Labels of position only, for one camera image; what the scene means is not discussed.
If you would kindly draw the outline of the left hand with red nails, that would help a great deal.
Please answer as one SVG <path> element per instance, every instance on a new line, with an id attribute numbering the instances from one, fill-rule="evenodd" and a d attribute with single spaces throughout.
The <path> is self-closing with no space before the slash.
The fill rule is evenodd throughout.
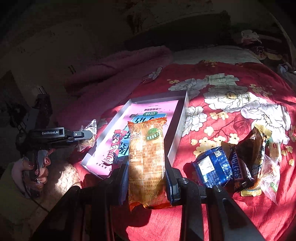
<path id="1" fill-rule="evenodd" d="M 48 166 L 51 164 L 49 155 L 52 154 L 55 149 L 49 149 L 48 154 L 43 159 L 43 164 L 40 168 L 35 167 L 35 163 L 30 161 L 27 157 L 23 157 L 16 161 L 11 170 L 11 177 L 20 190 L 22 195 L 29 198 L 30 191 L 41 192 L 44 185 L 47 183 L 47 177 L 49 174 Z M 37 180 L 31 180 L 26 171 L 34 171 L 34 175 L 37 176 Z"/>

